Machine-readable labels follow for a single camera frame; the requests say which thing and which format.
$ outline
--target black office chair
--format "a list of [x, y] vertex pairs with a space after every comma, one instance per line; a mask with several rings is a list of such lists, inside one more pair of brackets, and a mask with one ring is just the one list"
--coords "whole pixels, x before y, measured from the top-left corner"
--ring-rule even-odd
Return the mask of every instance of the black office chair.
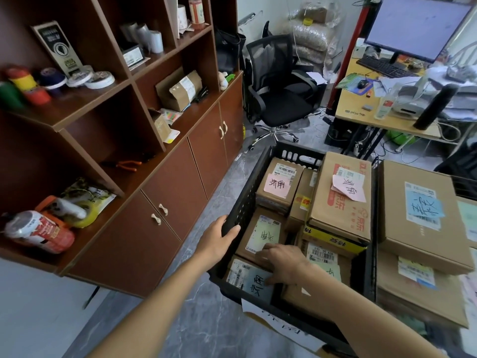
[[315, 81], [305, 72], [293, 70], [292, 44], [291, 35], [275, 35], [247, 45], [253, 68], [253, 82], [247, 90], [247, 117], [251, 123], [262, 120], [267, 126], [257, 127], [268, 132], [255, 139], [249, 150], [270, 135], [276, 141], [277, 134], [288, 135], [298, 143], [293, 133], [277, 127], [300, 120], [319, 107], [322, 92]]

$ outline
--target hand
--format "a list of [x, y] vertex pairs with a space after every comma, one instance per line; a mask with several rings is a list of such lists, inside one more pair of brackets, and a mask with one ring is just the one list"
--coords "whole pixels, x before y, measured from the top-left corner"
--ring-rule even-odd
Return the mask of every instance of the hand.
[[302, 265], [309, 264], [301, 250], [292, 245], [267, 243], [262, 251], [257, 252], [256, 256], [268, 259], [275, 267], [273, 276], [265, 281], [266, 285], [276, 283], [296, 284], [299, 268]]
[[224, 257], [232, 241], [240, 231], [240, 225], [234, 226], [229, 233], [222, 237], [222, 225], [227, 215], [220, 216], [204, 231], [196, 247], [194, 257], [204, 266], [204, 271], [209, 270]]

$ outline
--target wooden desk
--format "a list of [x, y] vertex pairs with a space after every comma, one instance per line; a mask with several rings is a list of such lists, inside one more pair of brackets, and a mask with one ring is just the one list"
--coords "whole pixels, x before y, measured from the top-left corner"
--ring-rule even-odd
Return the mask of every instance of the wooden desk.
[[[357, 60], [358, 59], [351, 59], [346, 75], [351, 73], [366, 75], [369, 73], [368, 77], [371, 79], [377, 79], [380, 76], [379, 73], [375, 71], [370, 72], [368, 68], [356, 64]], [[335, 117], [367, 126], [412, 134], [427, 139], [441, 139], [441, 133], [437, 123], [433, 123], [425, 131], [420, 131], [413, 127], [413, 120], [393, 116], [392, 112], [384, 119], [375, 119], [374, 115], [378, 108], [380, 98], [374, 96], [374, 88], [371, 89], [371, 93], [371, 98], [367, 98], [366, 94], [357, 95], [348, 90], [342, 90]], [[370, 112], [364, 110], [362, 106], [365, 104], [372, 106], [374, 109]]]

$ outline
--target cabinet handle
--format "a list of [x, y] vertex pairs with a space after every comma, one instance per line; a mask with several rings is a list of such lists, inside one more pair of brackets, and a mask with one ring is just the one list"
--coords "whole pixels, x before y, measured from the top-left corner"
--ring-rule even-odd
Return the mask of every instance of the cabinet handle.
[[154, 214], [152, 214], [151, 217], [152, 217], [154, 220], [156, 220], [156, 222], [158, 223], [159, 226], [161, 225], [162, 222], [161, 222], [161, 219], [160, 219], [160, 218], [156, 217], [156, 215], [154, 215]]
[[162, 209], [162, 210], [164, 211], [164, 215], [167, 216], [167, 214], [169, 213], [169, 210], [166, 209], [166, 208], [162, 205], [162, 203], [159, 204], [159, 208]]

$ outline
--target cabinet door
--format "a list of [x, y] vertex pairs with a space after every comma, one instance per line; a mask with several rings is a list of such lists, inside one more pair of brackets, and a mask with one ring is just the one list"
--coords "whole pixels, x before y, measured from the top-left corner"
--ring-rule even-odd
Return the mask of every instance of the cabinet door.
[[[143, 191], [177, 236], [184, 240], [207, 204], [187, 139], [164, 161]], [[159, 208], [160, 204], [167, 209], [167, 216]]]
[[138, 192], [69, 275], [129, 294], [149, 295], [181, 245], [164, 221], [158, 225], [151, 218], [153, 213], [158, 216]]
[[242, 77], [220, 99], [220, 113], [225, 133], [227, 161], [232, 164], [243, 144]]
[[217, 103], [189, 135], [190, 146], [207, 198], [212, 197], [229, 168], [221, 130], [223, 131], [224, 127]]

